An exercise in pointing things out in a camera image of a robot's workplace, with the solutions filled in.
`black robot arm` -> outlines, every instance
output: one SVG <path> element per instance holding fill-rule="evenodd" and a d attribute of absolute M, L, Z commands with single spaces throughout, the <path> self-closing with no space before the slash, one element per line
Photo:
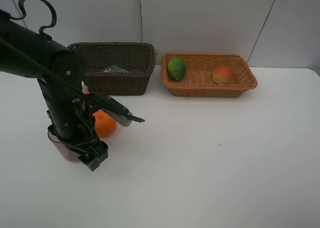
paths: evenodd
<path fill-rule="evenodd" d="M 24 1 L 18 3 L 20 18 L 0 10 L 0 71 L 37 79 L 52 122 L 48 131 L 94 171 L 108 157 L 108 146 L 98 138 L 92 114 L 103 110 L 125 127 L 144 120 L 107 94 L 83 94 L 85 67 L 78 56 L 44 33 L 56 24 L 55 9 L 41 0 L 49 7 L 52 22 L 39 34 L 10 21 L 26 17 Z"/>

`brown wicker basket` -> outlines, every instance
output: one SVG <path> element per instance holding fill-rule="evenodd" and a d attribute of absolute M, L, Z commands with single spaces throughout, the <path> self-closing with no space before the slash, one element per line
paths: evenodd
<path fill-rule="evenodd" d="M 179 81 L 170 79 L 167 73 L 168 61 L 173 57 L 181 58 L 186 65 L 185 77 Z M 230 85 L 212 80 L 213 70 L 222 65 L 233 69 Z M 236 54 L 166 53 L 162 56 L 161 76 L 169 92 L 180 97 L 238 97 L 258 85 L 248 64 Z"/>
<path fill-rule="evenodd" d="M 91 93 L 143 95 L 155 68 L 155 49 L 147 43 L 86 42 L 71 44 L 68 48 L 85 65 L 83 82 Z M 110 67 L 120 68 L 125 72 L 106 73 L 106 69 Z"/>

